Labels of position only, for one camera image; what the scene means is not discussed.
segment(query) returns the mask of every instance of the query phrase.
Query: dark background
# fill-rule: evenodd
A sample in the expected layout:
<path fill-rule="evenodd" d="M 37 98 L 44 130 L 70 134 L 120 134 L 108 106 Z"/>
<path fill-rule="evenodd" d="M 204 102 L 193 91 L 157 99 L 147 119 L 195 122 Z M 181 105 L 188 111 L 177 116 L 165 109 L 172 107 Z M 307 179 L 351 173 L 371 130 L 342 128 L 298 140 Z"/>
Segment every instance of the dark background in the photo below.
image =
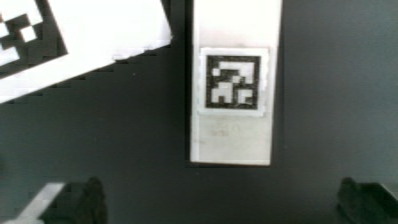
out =
<path fill-rule="evenodd" d="M 189 3 L 165 3 L 170 47 L 0 105 L 0 219 L 97 176 L 110 224 L 339 223 L 340 178 L 398 181 L 398 2 L 284 0 L 269 168 L 186 165 Z"/>

